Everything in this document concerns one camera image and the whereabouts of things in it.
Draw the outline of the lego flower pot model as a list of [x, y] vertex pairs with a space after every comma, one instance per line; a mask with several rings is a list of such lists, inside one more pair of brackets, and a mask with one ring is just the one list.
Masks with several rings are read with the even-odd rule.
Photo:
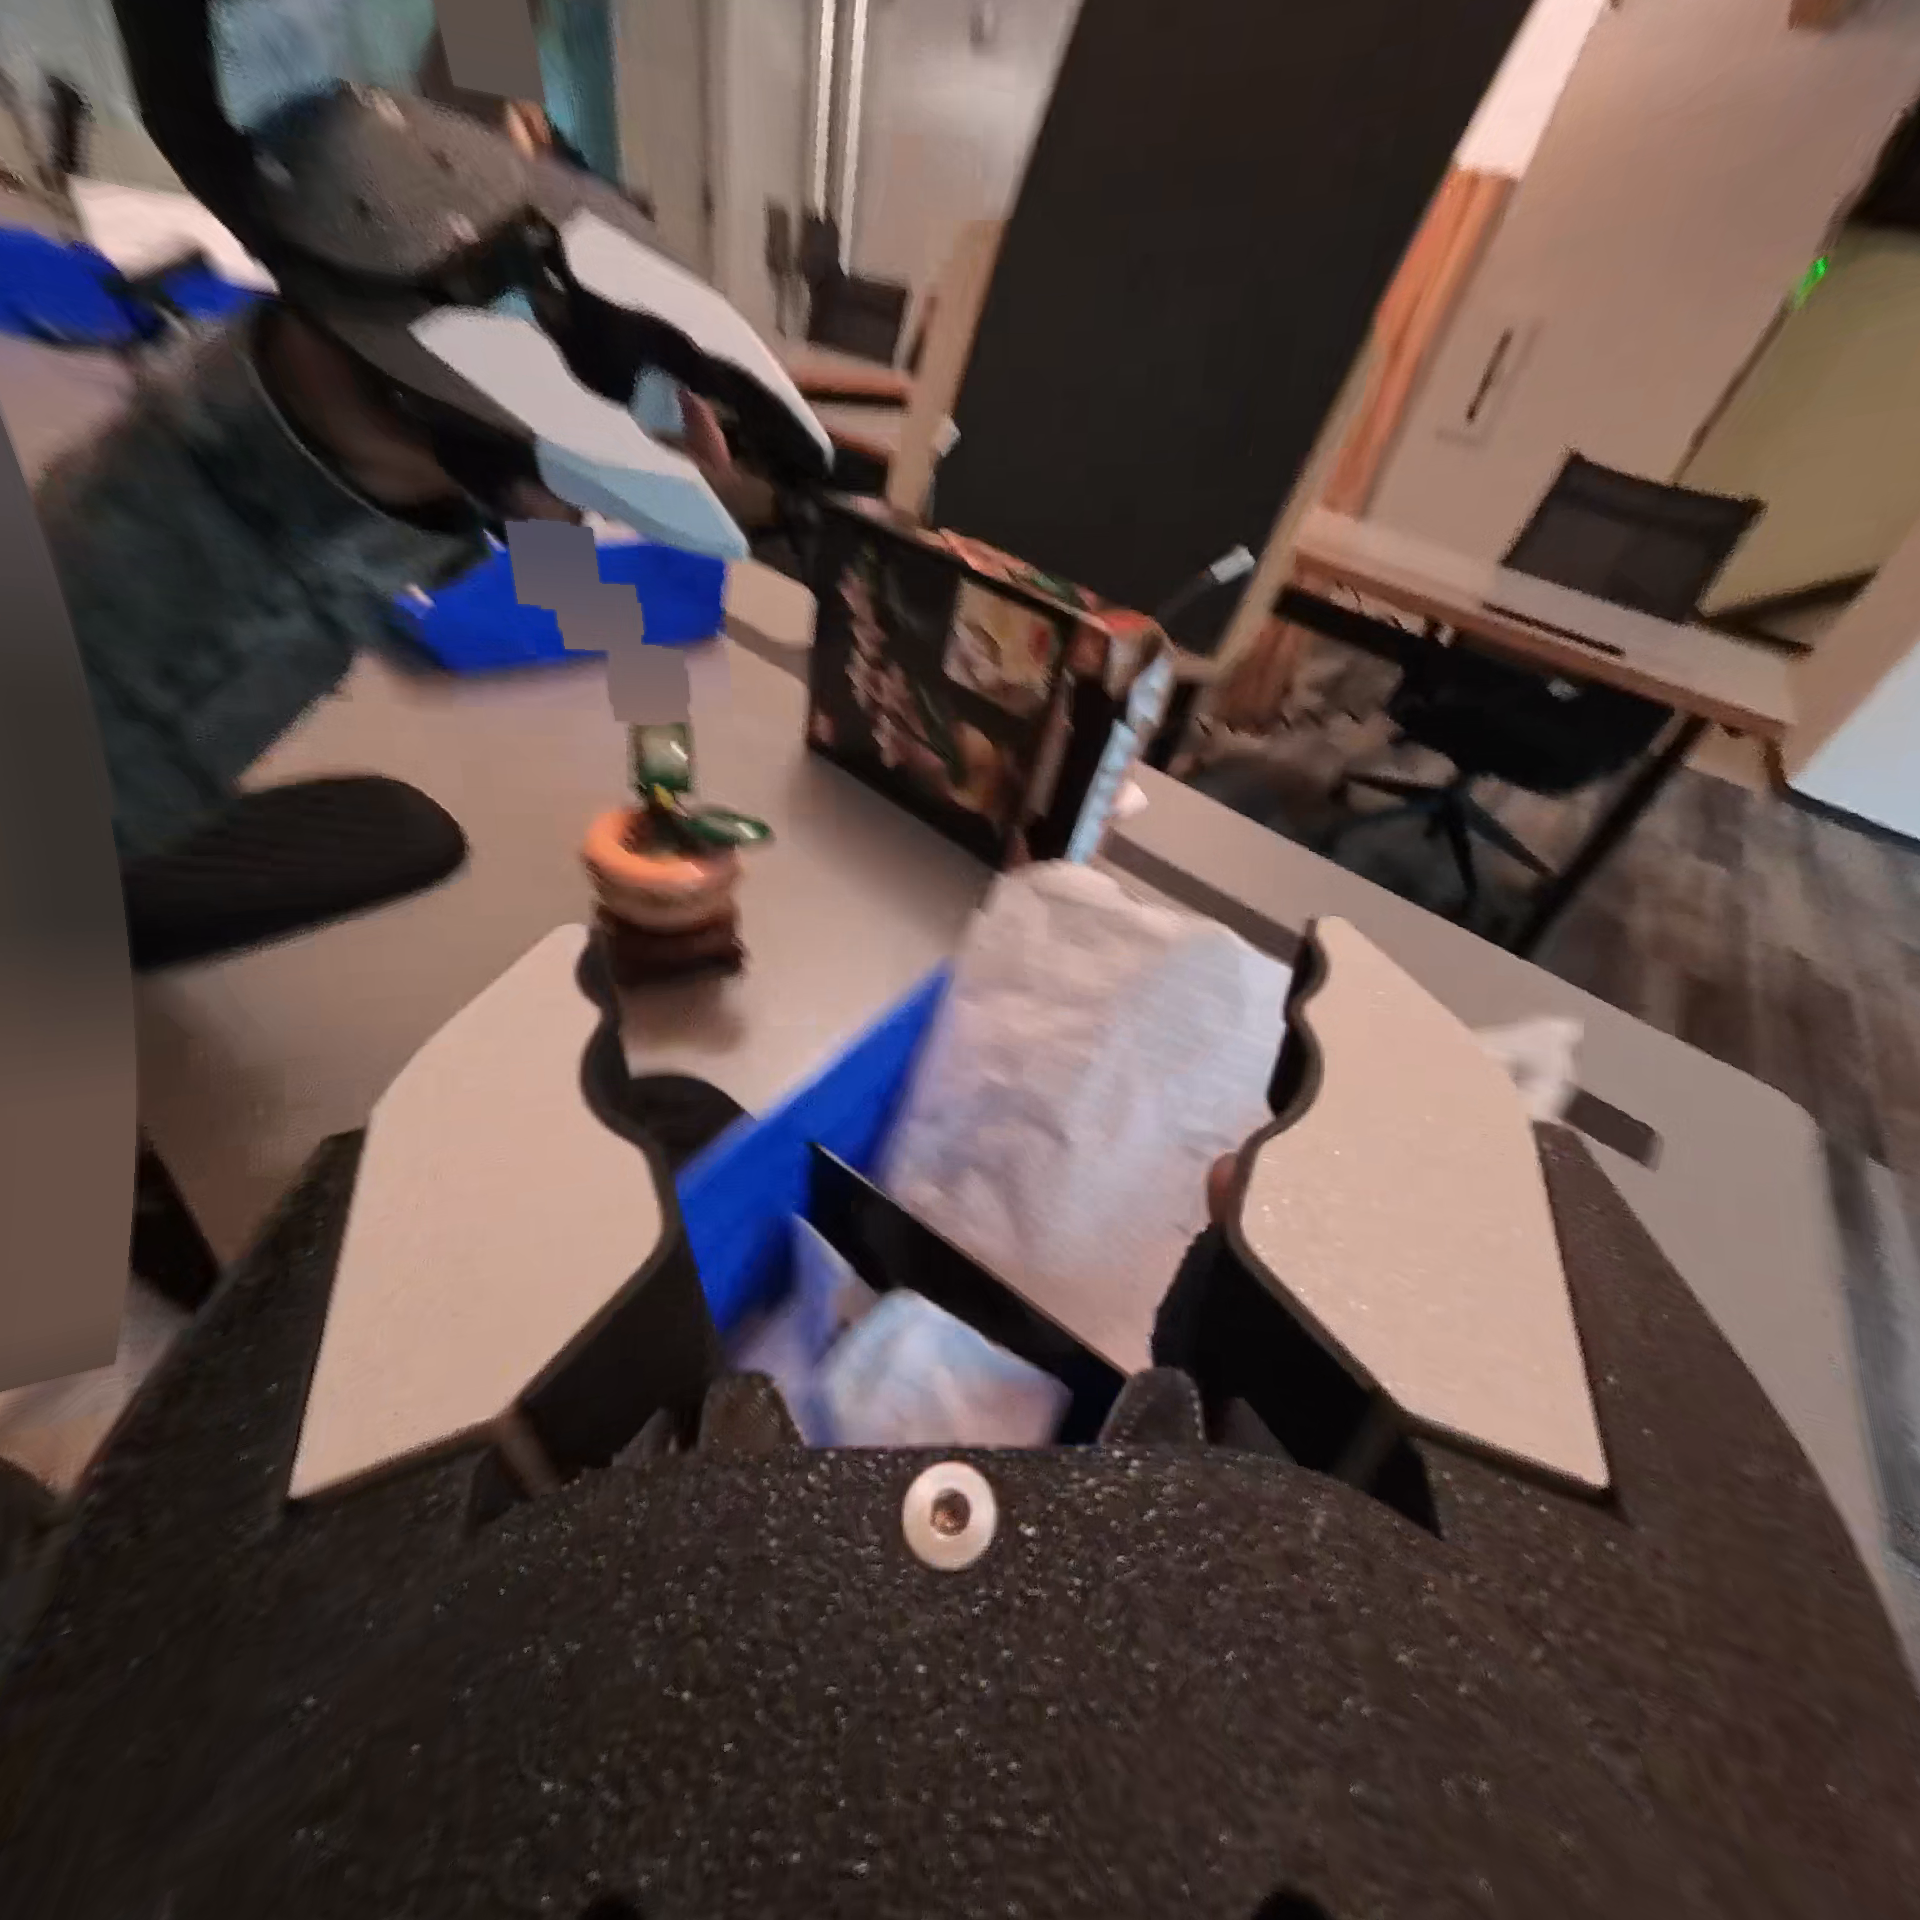
[[687, 844], [638, 803], [607, 806], [583, 834], [597, 942], [624, 992], [734, 975], [740, 853]]

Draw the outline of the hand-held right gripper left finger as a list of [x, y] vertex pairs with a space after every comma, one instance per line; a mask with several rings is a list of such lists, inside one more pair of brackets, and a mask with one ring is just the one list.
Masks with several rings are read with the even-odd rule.
[[467, 1445], [541, 1492], [685, 1429], [718, 1333], [677, 1178], [715, 1138], [714, 1085], [628, 1069], [597, 936], [541, 936], [373, 1108], [287, 1498]]

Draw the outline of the wooden office desk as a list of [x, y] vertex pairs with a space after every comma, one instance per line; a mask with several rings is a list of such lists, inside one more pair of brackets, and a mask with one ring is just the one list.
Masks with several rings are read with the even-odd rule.
[[1672, 711], [1668, 730], [1642, 758], [1575, 794], [1605, 791], [1607, 803], [1567, 860], [1547, 879], [1533, 878], [1519, 916], [1504, 934], [1504, 947], [1522, 958], [1536, 955], [1552, 936], [1707, 732], [1722, 730], [1774, 750], [1796, 715], [1791, 664], [1754, 640], [1614, 608], [1584, 591], [1389, 535], [1371, 520], [1318, 510], [1304, 524], [1276, 616], [1332, 640], [1323, 629], [1332, 605], [1416, 635], [1436, 627], [1439, 643], [1464, 643], [1546, 677], [1636, 692]]

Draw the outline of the black standing panel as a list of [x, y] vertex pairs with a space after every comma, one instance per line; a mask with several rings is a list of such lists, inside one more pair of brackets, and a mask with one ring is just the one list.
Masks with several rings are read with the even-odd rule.
[[1088, 3], [936, 526], [1149, 610], [1260, 548], [1525, 3]]

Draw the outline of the orchid print lego box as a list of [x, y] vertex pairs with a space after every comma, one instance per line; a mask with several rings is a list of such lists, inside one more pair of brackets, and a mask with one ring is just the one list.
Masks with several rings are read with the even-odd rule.
[[807, 746], [997, 874], [1090, 862], [1166, 715], [1172, 645], [997, 546], [828, 496]]

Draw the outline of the black laptop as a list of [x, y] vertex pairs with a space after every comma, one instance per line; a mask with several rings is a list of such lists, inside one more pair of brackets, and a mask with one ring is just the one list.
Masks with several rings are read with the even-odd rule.
[[1764, 511], [1755, 496], [1664, 485], [1573, 451], [1501, 570], [1690, 627]]

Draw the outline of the crumpled white paper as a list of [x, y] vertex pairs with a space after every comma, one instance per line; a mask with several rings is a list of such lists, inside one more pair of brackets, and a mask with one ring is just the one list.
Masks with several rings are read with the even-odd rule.
[[1584, 1022], [1563, 1014], [1530, 1014], [1472, 1030], [1482, 1052], [1510, 1080], [1531, 1119], [1558, 1122], [1578, 1096], [1578, 1054]]

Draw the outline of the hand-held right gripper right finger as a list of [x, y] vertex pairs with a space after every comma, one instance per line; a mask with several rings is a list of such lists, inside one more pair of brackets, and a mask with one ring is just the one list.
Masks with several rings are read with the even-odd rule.
[[1533, 1117], [1509, 1069], [1349, 918], [1307, 925], [1300, 1067], [1228, 1238], [1397, 1438], [1614, 1491]]

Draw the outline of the black office chair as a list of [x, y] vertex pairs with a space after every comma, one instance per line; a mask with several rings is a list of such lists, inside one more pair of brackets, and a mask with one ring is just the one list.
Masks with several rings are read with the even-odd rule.
[[1399, 669], [1399, 683], [1382, 703], [1395, 741], [1448, 763], [1439, 783], [1349, 771], [1334, 780], [1330, 798], [1341, 810], [1358, 789], [1391, 798], [1391, 806], [1373, 813], [1376, 822], [1419, 821], [1427, 839], [1446, 844], [1463, 915], [1475, 912], [1482, 892], [1476, 844], [1538, 879], [1552, 876], [1476, 803], [1476, 783], [1500, 781], [1562, 800], [1624, 771], [1672, 719], [1670, 708], [1636, 692], [1546, 677], [1464, 643], [1439, 643], [1436, 627], [1416, 635], [1376, 614], [1332, 605], [1323, 629], [1332, 640]]

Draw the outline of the black bin divider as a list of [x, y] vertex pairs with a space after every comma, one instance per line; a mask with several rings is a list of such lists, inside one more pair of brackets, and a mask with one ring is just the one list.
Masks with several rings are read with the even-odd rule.
[[820, 1143], [807, 1148], [807, 1223], [875, 1291], [917, 1291], [1063, 1386], [1068, 1405], [1054, 1445], [1098, 1440], [1119, 1396], [1122, 1372]]

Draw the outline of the circle print white paper bag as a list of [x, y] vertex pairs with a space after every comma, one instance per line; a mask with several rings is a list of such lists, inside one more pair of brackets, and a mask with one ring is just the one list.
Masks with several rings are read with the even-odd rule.
[[879, 1157], [902, 1211], [1119, 1374], [1269, 1117], [1288, 967], [1090, 866], [999, 876]]

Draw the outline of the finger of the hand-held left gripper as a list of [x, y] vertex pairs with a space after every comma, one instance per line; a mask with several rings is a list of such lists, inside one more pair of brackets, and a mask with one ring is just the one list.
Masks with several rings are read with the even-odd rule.
[[659, 543], [726, 564], [749, 556], [703, 472], [670, 446], [683, 436], [687, 413], [672, 375], [647, 368], [610, 400], [587, 389], [539, 324], [518, 312], [444, 307], [416, 319], [412, 334], [447, 372], [530, 430], [546, 492]]
[[643, 372], [663, 372], [728, 413], [771, 471], [829, 471], [831, 439], [798, 381], [707, 280], [597, 213], [558, 228], [556, 277], [556, 338], [587, 387], [628, 400]]

